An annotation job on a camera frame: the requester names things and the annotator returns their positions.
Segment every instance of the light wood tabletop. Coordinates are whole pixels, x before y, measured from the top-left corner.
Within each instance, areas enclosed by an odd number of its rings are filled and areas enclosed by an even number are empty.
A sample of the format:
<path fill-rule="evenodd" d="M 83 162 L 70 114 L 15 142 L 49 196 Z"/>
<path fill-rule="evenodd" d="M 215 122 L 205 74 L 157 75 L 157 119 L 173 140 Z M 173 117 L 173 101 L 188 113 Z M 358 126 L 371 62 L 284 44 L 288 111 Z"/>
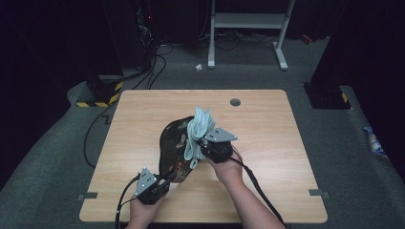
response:
<path fill-rule="evenodd" d="M 237 98 L 240 106 L 230 100 Z M 264 193 L 286 223 L 321 223 L 328 218 L 287 95 L 281 90 L 125 91 L 102 148 L 80 212 L 83 221 L 114 221 L 119 197 L 143 167 L 159 173 L 160 134 L 174 120 L 211 108 L 216 126 L 232 141 Z M 248 175 L 244 181 L 259 198 Z M 136 183 L 124 200 L 135 193 Z M 129 204 L 121 220 L 128 221 Z M 180 184 L 172 183 L 154 222 L 239 222 L 227 191 L 206 161 Z"/>

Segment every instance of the person's left hand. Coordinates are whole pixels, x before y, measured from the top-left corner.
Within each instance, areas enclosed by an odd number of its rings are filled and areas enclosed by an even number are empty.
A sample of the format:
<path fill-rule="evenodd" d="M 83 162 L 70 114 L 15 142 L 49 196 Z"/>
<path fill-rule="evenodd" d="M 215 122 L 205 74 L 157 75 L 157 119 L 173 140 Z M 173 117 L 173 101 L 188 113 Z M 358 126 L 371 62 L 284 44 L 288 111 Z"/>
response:
<path fill-rule="evenodd" d="M 160 198 L 154 205 L 143 204 L 138 199 L 132 200 L 130 206 L 130 219 L 126 229 L 147 228 L 155 217 L 158 208 L 165 197 L 166 195 Z"/>

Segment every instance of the person's hand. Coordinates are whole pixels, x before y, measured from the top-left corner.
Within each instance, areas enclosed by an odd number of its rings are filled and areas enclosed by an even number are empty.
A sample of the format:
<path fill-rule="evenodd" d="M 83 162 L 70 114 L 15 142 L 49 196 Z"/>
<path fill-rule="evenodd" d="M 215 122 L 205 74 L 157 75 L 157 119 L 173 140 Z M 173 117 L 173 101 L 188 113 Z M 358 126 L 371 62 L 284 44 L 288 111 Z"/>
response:
<path fill-rule="evenodd" d="M 237 150 L 233 148 L 234 153 L 232 158 L 241 161 L 242 157 L 239 155 Z M 215 163 L 211 159 L 206 159 L 208 163 L 214 168 L 215 174 L 217 175 L 218 180 L 224 184 L 225 187 L 231 183 L 243 182 L 242 179 L 242 166 L 235 161 L 227 160 L 221 163 Z"/>
<path fill-rule="evenodd" d="M 160 198 L 154 205 L 143 204 L 138 199 L 132 200 L 130 206 L 130 220 L 126 229 L 147 228 L 155 217 L 165 197 L 166 195 Z"/>

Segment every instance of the human arm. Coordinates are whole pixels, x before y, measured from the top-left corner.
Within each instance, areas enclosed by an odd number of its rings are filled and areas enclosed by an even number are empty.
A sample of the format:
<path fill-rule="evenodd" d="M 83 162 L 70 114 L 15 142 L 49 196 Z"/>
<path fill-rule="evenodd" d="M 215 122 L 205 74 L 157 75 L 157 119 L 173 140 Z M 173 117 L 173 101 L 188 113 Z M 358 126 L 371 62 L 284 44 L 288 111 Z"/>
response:
<path fill-rule="evenodd" d="M 236 153 L 234 153 L 232 157 L 238 159 Z M 214 163 L 212 160 L 208 159 L 208 162 L 212 165 L 218 180 L 224 185 L 232 198 L 238 216 L 245 229 L 286 228 L 245 185 L 241 165 L 232 160 L 223 163 Z"/>
<path fill-rule="evenodd" d="M 146 229 L 158 212 L 159 206 L 165 197 L 163 196 L 153 205 L 143 204 L 138 199 L 132 200 L 130 220 L 126 229 Z"/>

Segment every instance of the gray carpet floor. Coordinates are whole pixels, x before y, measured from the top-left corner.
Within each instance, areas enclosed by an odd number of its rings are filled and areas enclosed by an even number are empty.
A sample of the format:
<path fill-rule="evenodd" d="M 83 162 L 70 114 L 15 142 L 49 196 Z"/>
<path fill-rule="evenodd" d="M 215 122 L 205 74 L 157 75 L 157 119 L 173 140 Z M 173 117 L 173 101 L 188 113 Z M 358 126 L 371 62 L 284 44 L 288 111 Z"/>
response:
<path fill-rule="evenodd" d="M 329 219 L 322 224 L 292 224 L 292 228 L 405 228 L 405 187 L 391 162 L 371 153 L 363 127 L 368 125 L 352 88 L 342 86 L 352 110 L 314 110 L 303 82 L 309 82 L 328 40 L 306 45 L 285 40 L 288 71 L 282 72 L 270 40 L 242 42 L 235 49 L 217 49 L 216 68 L 206 68 L 207 48 L 165 46 L 158 50 L 166 60 L 152 90 L 161 89 L 282 89 L 286 91 Z M 219 40 L 219 47 L 235 43 Z M 202 64 L 202 70 L 195 67 Z M 155 75 L 163 67 L 157 59 Z M 142 79 L 124 81 L 131 90 Z M 145 90 L 147 79 L 137 90 Z M 79 219 L 82 201 L 94 169 L 83 157 L 87 130 L 104 108 L 78 108 L 84 82 L 67 94 L 72 106 L 32 147 L 0 193 L 0 228 L 114 228 L 112 222 Z M 106 115 L 113 118 L 115 107 Z M 86 152 L 96 164 L 109 125 L 105 118 L 90 130 Z"/>

